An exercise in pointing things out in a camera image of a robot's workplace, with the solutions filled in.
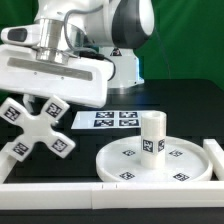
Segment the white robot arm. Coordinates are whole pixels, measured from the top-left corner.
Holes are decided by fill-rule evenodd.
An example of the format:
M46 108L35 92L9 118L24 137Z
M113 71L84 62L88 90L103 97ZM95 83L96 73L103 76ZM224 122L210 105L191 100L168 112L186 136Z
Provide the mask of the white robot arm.
M100 108L115 67L93 48L137 49L153 28L151 0L38 0L33 23L0 32L0 90Z

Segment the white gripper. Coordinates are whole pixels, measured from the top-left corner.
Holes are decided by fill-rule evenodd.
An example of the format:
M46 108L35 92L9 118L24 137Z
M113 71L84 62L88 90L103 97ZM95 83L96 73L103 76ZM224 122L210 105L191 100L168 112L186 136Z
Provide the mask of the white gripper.
M104 60L74 57L65 52L64 63L40 59L38 25L5 28L0 33L0 90L20 93L28 112L35 97L53 95L70 103L102 107L106 103L113 64Z

